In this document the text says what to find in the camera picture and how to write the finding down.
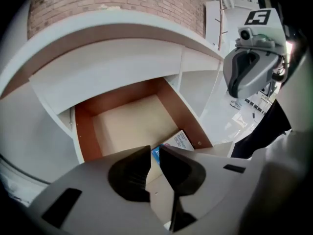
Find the black slot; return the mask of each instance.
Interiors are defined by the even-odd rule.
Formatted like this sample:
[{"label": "black slot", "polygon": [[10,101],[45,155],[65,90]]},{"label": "black slot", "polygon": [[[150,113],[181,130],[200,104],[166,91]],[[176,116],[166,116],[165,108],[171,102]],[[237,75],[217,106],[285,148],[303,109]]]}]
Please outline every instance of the black slot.
[{"label": "black slot", "polygon": [[43,220],[60,228],[79,198],[81,190],[68,188],[42,215]]},{"label": "black slot", "polygon": [[232,170],[238,173],[244,173],[245,169],[244,167],[240,167],[240,166],[236,166],[236,165],[231,165],[231,164],[227,164],[223,167],[226,170]]}]

